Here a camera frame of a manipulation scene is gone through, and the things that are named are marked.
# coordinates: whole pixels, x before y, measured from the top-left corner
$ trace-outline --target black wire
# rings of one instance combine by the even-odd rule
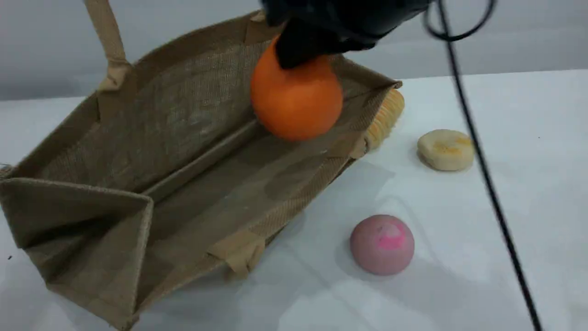
[[[447,18],[446,11],[445,11],[445,5],[443,3],[443,0],[437,0],[437,2],[438,2],[438,7],[439,7],[439,16],[441,19],[441,24],[443,26],[443,33],[442,34],[437,33],[430,26],[430,21],[429,21],[429,16],[430,16],[429,15],[429,8],[430,8],[430,6],[429,6],[429,8],[427,8],[426,13],[424,15],[425,27],[426,27],[427,31],[429,31],[429,33],[434,38],[441,39],[446,42],[447,53],[449,55],[449,62],[450,62],[451,71],[453,74],[453,80],[455,83],[455,87],[457,89],[459,101],[462,106],[463,116],[465,117],[465,120],[467,122],[467,128],[468,128],[469,133],[472,137],[472,141],[473,141],[474,147],[476,149],[476,154],[477,154],[479,162],[480,162],[480,169],[482,171],[482,176],[484,177],[486,190],[487,190],[487,193],[490,197],[490,201],[492,202],[492,207],[494,209],[496,219],[498,220],[498,224],[499,224],[500,229],[502,231],[502,236],[503,236],[504,241],[506,243],[506,248],[509,251],[510,260],[511,260],[513,268],[514,268],[514,272],[516,273],[517,280],[519,281],[520,289],[521,289],[521,292],[523,293],[523,297],[524,297],[524,302],[527,305],[527,310],[529,311],[529,316],[531,318],[531,322],[533,323],[533,328],[535,329],[535,331],[542,331],[543,328],[541,327],[539,315],[537,314],[537,310],[535,308],[535,305],[533,303],[533,298],[531,296],[531,291],[529,290],[529,286],[527,285],[527,281],[525,280],[523,268],[520,264],[519,256],[518,256],[517,251],[515,249],[515,244],[512,240],[512,236],[510,235],[510,230],[509,230],[508,224],[506,222],[504,212],[502,211],[502,207],[500,206],[498,195],[496,193],[496,189],[494,188],[494,184],[493,184],[492,178],[490,176],[490,171],[488,170],[486,157],[484,156],[484,152],[482,151],[482,146],[480,145],[478,133],[476,131],[476,127],[475,127],[474,122],[472,120],[472,115],[470,113],[468,101],[467,101],[467,98],[465,96],[465,92],[464,92],[463,86],[462,86],[461,73],[460,73],[459,65],[457,64],[457,55],[455,54],[455,50],[453,49],[453,41],[457,41],[457,40],[466,38],[466,37],[474,34],[478,29],[480,29],[487,22],[487,20],[490,18],[491,14],[492,14],[494,8],[496,7],[496,0],[489,0],[489,4],[487,7],[487,11],[484,15],[484,18],[481,20],[480,23],[478,23],[478,25],[476,25],[470,31],[467,31],[466,33],[464,33],[462,35],[458,35],[458,36],[451,36],[450,35],[450,27],[449,27],[448,18]]]
[[[453,42],[453,41],[460,41],[462,39],[465,39],[465,38],[475,34],[479,29],[481,29],[484,25],[486,25],[486,23],[488,22],[488,20],[492,16],[492,13],[494,13],[494,9],[496,8],[496,0],[489,0],[488,1],[488,5],[486,6],[486,11],[484,12],[484,16],[482,17],[480,22],[478,22],[478,24],[476,24],[475,27],[473,27],[469,31],[462,33],[460,35],[457,35],[457,36],[452,36],[447,31],[445,31],[443,33],[437,32],[437,30],[435,30],[433,28],[433,25],[431,24],[431,17],[430,17],[431,15],[430,15],[429,8],[430,8],[430,6],[427,7],[427,10],[425,10],[425,17],[424,17],[425,29],[427,30],[427,32],[431,36],[433,36],[434,38],[437,38],[437,39],[440,39],[443,41],[452,41]]]

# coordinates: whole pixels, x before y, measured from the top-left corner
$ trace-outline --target orange ball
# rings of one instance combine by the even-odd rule
[[[251,103],[272,134],[290,141],[308,140],[329,131],[341,115],[343,92],[321,55],[292,69],[282,69],[276,39],[259,59],[251,78]]]

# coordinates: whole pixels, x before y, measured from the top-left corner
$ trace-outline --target pink stress ball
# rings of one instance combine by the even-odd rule
[[[375,215],[361,221],[351,234],[351,253],[367,272],[389,276],[404,270],[415,254],[415,238],[403,221]]]

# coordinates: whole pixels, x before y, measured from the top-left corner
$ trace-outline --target white table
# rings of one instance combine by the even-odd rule
[[[544,327],[588,330],[588,71],[465,83]],[[154,305],[136,330],[531,330],[477,168],[438,173],[415,154],[430,130],[465,130],[451,80],[406,80],[401,92],[391,138],[299,215],[247,281],[206,277]],[[0,102],[0,163],[20,160],[80,100]],[[355,224],[377,213],[415,235],[415,258],[395,277],[364,273],[348,252]],[[4,220],[0,307],[2,330],[107,327],[44,288]]]

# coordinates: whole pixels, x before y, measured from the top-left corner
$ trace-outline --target jute bag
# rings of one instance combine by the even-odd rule
[[[245,277],[265,244],[350,162],[400,82],[344,57],[327,134],[261,127],[249,79],[279,32],[255,13],[188,33],[131,65],[107,0],[86,6],[108,59],[98,90],[0,181],[16,245],[47,287],[117,329],[221,266]]]

